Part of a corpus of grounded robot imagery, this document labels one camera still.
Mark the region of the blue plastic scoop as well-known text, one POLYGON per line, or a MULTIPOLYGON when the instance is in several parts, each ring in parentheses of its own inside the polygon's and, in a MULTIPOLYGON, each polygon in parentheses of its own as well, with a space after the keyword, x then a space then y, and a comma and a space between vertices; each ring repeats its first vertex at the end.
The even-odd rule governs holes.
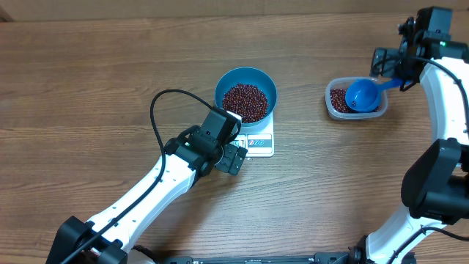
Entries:
POLYGON ((403 80, 397 78, 382 84, 377 84, 369 79, 360 79, 347 89, 345 102, 353 111, 371 112, 380 105, 382 92, 396 88, 402 83, 403 80))

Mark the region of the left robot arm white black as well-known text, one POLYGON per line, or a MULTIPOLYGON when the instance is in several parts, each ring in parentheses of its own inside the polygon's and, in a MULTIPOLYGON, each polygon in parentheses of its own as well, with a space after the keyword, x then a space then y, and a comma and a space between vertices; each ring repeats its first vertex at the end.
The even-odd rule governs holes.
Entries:
POLYGON ((109 208, 58 229, 48 263, 126 263, 136 241, 160 213, 212 169, 236 175, 247 150, 232 144, 241 117, 212 108, 201 126, 170 139, 147 175, 109 208))

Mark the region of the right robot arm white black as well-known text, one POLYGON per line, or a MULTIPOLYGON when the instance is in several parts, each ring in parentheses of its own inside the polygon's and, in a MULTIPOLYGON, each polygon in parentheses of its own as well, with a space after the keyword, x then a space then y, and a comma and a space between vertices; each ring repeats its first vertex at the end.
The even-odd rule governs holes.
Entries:
POLYGON ((376 48, 373 77, 399 79, 402 92, 425 91, 433 143, 408 169, 402 204, 377 231, 352 248, 349 263, 414 263, 412 249, 434 232, 459 241, 446 227, 468 218, 468 45, 451 39, 452 11, 426 7, 399 25, 398 48, 376 48))

